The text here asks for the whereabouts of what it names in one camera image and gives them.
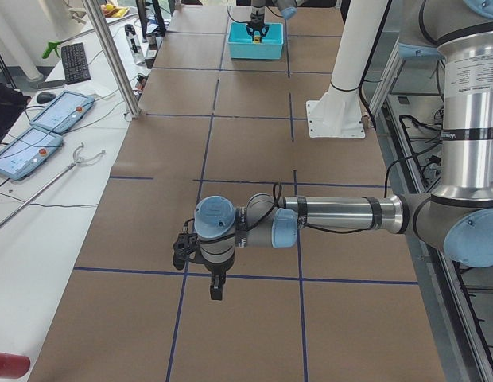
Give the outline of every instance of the keyboard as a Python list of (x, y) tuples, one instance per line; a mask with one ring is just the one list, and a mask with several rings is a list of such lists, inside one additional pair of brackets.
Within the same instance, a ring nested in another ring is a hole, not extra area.
[(61, 60), (63, 61), (64, 82), (67, 85), (91, 79), (82, 42), (61, 47)]

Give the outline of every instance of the computer mouse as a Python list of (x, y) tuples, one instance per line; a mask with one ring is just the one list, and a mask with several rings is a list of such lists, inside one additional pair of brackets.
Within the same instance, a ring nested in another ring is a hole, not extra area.
[(41, 92), (39, 95), (37, 95), (37, 102), (39, 104), (47, 103), (52, 101), (57, 97), (57, 94), (54, 94), (52, 92)]

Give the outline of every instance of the yellow object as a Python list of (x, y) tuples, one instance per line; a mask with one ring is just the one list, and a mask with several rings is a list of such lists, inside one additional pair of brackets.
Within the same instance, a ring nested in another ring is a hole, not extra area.
[(122, 18), (129, 10), (130, 7), (128, 6), (114, 6), (112, 4), (102, 6), (102, 13), (106, 18)]

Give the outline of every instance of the table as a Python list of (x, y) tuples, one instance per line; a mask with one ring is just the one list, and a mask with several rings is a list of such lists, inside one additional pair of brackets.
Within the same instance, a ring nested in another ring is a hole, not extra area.
[[(134, 19), (112, 25), (111, 33), (115, 35), (126, 73), (133, 80), (137, 73), (148, 74), (149, 70), (145, 66), (135, 65), (132, 59), (124, 35), (124, 25), (127, 23), (133, 24)], [(98, 54), (101, 47), (96, 35), (91, 33), (73, 42), (84, 43), (87, 60), (92, 61), (91, 80), (51, 92), (70, 90), (90, 94), (94, 88), (99, 88), (102, 95), (104, 92), (114, 92), (117, 85), (105, 56)], [(59, 63), (48, 80), (61, 78), (64, 78), (64, 72)], [(64, 136), (64, 147), (46, 164), (25, 180), (8, 182), (0, 188), (4, 193), (25, 200), (72, 162), (72, 152), (80, 143), (85, 145), (82, 152), (84, 157), (89, 158), (101, 150), (107, 152), (95, 165), (73, 169), (36, 200), (45, 205), (92, 206), (29, 206), (0, 230), (0, 352), (25, 354), (32, 364), (38, 357), (73, 263), (95, 215), (95, 205), (99, 203), (129, 126), (124, 116), (126, 106), (121, 101), (119, 92), (96, 101), (75, 128), (100, 119), (98, 122), (68, 132)], [(28, 109), (30, 117), (35, 116), (38, 110)], [(10, 134), (18, 136), (27, 127), (27, 118), (22, 114)], [(0, 221), (18, 205), (17, 201), (0, 195)], [(20, 380), (27, 380), (28, 377), (29, 374)]]

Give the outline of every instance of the label sticker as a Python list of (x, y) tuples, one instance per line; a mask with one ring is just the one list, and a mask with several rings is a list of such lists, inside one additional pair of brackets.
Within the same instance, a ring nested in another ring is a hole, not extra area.
[(445, 97), (493, 92), (493, 54), (446, 64)]

